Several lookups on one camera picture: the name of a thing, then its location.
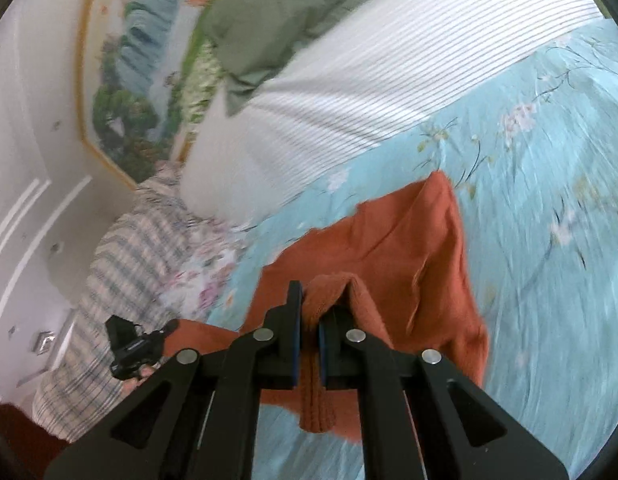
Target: orange towel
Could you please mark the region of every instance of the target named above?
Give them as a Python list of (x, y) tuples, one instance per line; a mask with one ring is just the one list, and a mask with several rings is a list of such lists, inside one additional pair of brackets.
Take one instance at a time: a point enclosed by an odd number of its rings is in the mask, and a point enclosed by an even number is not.
[[(348, 286), (363, 330), (403, 352), (436, 348), (482, 384), (488, 335), (471, 294), (454, 192), (443, 173), (362, 203), (355, 215), (311, 230), (287, 248), (263, 269), (241, 333), (259, 327), (269, 308), (284, 304), (291, 280), (300, 280), (307, 292), (305, 333), (315, 330), (326, 303)], [(167, 339), (165, 355), (182, 348), (215, 351), (235, 337), (228, 330), (183, 321)], [(312, 351), (311, 345), (303, 348), (299, 388), (266, 390), (262, 402), (300, 413), (306, 430), (331, 428), (359, 440), (355, 392), (325, 392), (317, 383)]]

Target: green pillow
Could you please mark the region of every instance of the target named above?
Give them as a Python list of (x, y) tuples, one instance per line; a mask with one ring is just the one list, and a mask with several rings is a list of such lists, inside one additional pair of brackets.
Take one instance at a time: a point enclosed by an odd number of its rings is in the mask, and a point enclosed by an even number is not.
[(203, 22), (228, 72), (227, 111), (276, 75), (301, 46), (366, 0), (216, 0)]

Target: waterfall painting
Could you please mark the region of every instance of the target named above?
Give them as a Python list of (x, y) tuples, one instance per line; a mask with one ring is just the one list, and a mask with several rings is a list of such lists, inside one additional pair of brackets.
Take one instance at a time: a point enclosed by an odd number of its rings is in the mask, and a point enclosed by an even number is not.
[(201, 31), (213, 0), (88, 0), (78, 52), (87, 144), (130, 184), (202, 120), (221, 68)]

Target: plaid fabric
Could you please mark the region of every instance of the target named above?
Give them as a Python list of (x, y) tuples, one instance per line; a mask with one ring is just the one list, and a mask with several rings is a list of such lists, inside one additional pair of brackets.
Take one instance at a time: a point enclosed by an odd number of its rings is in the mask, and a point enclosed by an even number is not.
[(133, 210), (96, 249), (67, 352), (34, 399), (34, 420), (59, 438), (78, 439), (120, 400), (121, 382), (108, 370), (105, 321), (117, 314), (152, 331), (177, 316), (157, 295), (191, 252), (196, 219), (179, 198), (179, 184), (179, 168), (165, 164), (137, 187)]

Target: bedspread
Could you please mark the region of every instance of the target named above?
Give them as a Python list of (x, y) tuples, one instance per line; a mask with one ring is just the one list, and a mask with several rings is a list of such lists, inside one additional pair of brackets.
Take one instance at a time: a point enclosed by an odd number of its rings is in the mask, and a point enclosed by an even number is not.
[[(618, 423), (618, 28), (611, 20), (550, 42), (318, 179), (250, 232), (254, 243), (225, 293), (230, 308), (221, 299), (209, 322), (237, 330), (260, 270), (281, 250), (432, 170), (451, 179), (463, 218), (472, 288), (492, 342), (485, 389), (575, 478)], [(287, 434), (263, 427), (254, 478), (362, 474), (330, 473), (360, 463), (359, 448), (301, 433), (281, 422), (286, 416), (262, 410)]]

